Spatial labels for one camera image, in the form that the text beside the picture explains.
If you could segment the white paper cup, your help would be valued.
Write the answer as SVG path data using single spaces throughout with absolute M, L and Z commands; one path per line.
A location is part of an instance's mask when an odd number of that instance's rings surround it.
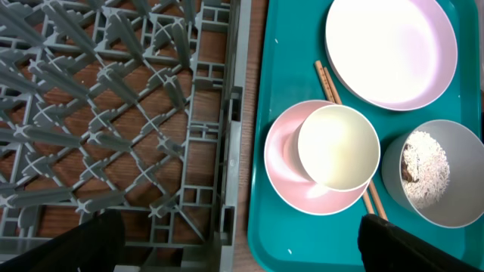
M 380 140 L 359 111 L 339 104 L 310 112 L 294 131 L 299 170 L 310 181 L 337 192 L 365 186 L 380 162 Z

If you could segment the grey bowl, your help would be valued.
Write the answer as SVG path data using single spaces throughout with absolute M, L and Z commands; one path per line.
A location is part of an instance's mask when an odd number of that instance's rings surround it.
M 445 228 L 466 227 L 483 215 L 483 143 L 467 127 L 450 120 L 432 120 L 416 128 L 441 144 L 450 165 L 450 187 L 443 199 L 418 209 L 404 192 L 401 174 L 404 134 L 383 155 L 381 174 L 389 195 L 404 209 Z

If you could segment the teal plastic tray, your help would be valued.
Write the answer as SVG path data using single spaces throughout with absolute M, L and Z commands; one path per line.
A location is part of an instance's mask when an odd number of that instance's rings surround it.
M 358 227 L 366 208 L 362 201 L 335 215 L 300 212 L 273 189 L 264 163 L 264 145 L 272 123 L 289 107 L 324 96 L 315 71 L 324 53 L 328 1 L 271 1 L 256 117 L 248 243 L 253 257 L 273 271 L 361 271 Z M 448 119 L 481 134 L 479 27 L 476 3 L 443 1 L 441 7 L 455 30 L 459 60 L 455 77 L 437 101 L 412 112 L 393 112 L 367 104 L 343 86 L 343 103 L 363 113 L 374 125 L 382 147 L 420 124 Z

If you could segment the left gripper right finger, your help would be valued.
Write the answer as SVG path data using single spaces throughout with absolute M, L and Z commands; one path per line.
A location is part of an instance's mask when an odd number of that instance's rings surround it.
M 358 249 L 366 272 L 479 272 L 372 214 L 361 219 Z

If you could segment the grey plastic dish rack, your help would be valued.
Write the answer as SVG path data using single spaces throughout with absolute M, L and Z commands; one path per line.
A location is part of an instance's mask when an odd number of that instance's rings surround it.
M 233 269 L 250 13 L 1 3 L 1 263 L 116 210 L 114 270 Z

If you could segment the rice and food scraps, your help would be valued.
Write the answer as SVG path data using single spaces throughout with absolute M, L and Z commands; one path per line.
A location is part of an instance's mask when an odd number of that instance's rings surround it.
M 413 131 L 401 159 L 402 186 L 416 209 L 437 203 L 450 181 L 450 166 L 441 145 L 425 131 Z

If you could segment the large white plate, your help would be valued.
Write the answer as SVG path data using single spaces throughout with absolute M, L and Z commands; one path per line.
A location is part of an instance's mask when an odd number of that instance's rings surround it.
M 448 89 L 458 44 L 436 0 L 335 0 L 325 49 L 343 85 L 387 110 L 426 107 Z

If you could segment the wooden chopstick left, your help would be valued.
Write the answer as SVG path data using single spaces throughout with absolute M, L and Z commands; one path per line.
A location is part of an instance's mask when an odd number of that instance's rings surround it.
M 325 94 L 325 97 L 327 98 L 327 100 L 330 101 L 330 102 L 333 102 L 335 104 L 340 104 L 340 102 L 337 102 L 337 100 L 334 97 L 333 90 L 330 86 L 330 83 L 328 81 L 324 67 L 321 64 L 321 61 L 319 61 L 319 60 L 315 61 L 315 68 L 316 68 L 318 77 L 320 79 L 320 82 L 323 86 L 324 94 Z M 374 208 L 371 204 L 371 200 L 370 200 L 370 197 L 368 195 L 367 190 L 363 193 L 362 198 L 363 198 L 365 207 L 367 209 L 367 212 L 370 213 L 370 214 L 374 214 Z

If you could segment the wooden chopstick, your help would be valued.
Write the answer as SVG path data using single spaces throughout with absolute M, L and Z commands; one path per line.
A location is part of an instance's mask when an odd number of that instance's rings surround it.
M 319 61 L 319 60 L 315 61 L 315 68 L 316 68 L 318 77 L 320 79 L 320 82 L 323 86 L 324 94 L 325 94 L 325 97 L 327 98 L 327 100 L 330 101 L 330 102 L 333 102 L 335 104 L 340 104 L 340 102 L 337 102 L 337 100 L 334 97 L 333 90 L 330 86 L 330 83 L 328 81 L 324 67 L 321 64 L 321 61 Z M 370 214 L 374 214 L 374 208 L 371 204 L 371 200 L 370 200 L 370 197 L 368 195 L 367 190 L 363 193 L 362 198 L 363 198 L 365 207 L 367 209 L 367 212 L 370 213 Z
M 330 89 L 331 89 L 331 92 L 332 92 L 332 95 L 334 97 L 334 100 L 338 103 L 338 104 L 342 104 L 342 101 L 340 99 L 340 95 L 336 89 L 336 86 L 330 76 L 330 73 L 329 73 L 329 70 L 327 67 L 324 67 L 323 68 L 323 71 L 324 71 L 324 74 L 328 80 L 328 84 L 330 86 Z M 368 208 L 368 206 L 374 206 L 377 210 L 377 214 L 385 219 L 385 220 L 388 220 L 388 217 L 386 215 L 386 211 L 383 207 L 383 203 L 381 202 L 381 199 L 380 199 L 380 196 L 377 192 L 377 188 L 375 187 L 375 184 L 374 184 L 374 181 L 371 180 L 370 181 L 370 184 L 368 186 L 368 190 L 369 190 L 369 193 L 364 193 L 364 202 L 365 202 L 365 206 L 367 207 L 367 210 L 370 212 L 370 213 L 374 213 L 374 209 L 373 208 Z

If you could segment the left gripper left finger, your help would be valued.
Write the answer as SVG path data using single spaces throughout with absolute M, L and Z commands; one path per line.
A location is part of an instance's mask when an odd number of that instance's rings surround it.
M 123 217 L 109 210 L 1 264 L 1 272 L 113 271 L 126 244 Z

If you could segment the wooden chopstick right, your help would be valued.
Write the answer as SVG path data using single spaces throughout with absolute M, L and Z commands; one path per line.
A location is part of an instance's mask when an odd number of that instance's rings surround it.
M 327 67 L 324 67 L 323 68 L 323 71 L 324 71 L 324 74 L 328 80 L 328 84 L 330 86 L 330 89 L 331 89 L 331 92 L 332 92 L 332 95 L 334 97 L 334 100 L 338 103 L 338 104 L 342 104 L 342 101 L 340 99 L 340 95 L 336 89 L 336 86 L 330 76 L 330 73 L 329 73 L 329 70 Z M 386 211 L 383 207 L 383 203 L 381 202 L 381 199 L 380 199 L 380 196 L 377 192 L 377 188 L 375 187 L 375 184 L 374 184 L 374 181 L 371 180 L 370 181 L 370 184 L 368 186 L 368 190 L 369 190 L 369 193 L 364 193 L 364 202 L 365 202 L 365 206 L 367 207 L 367 210 L 370 212 L 370 213 L 374 213 L 374 209 L 373 208 L 368 208 L 368 206 L 374 206 L 377 210 L 377 214 L 385 219 L 385 220 L 388 220 L 388 217 L 386 215 Z

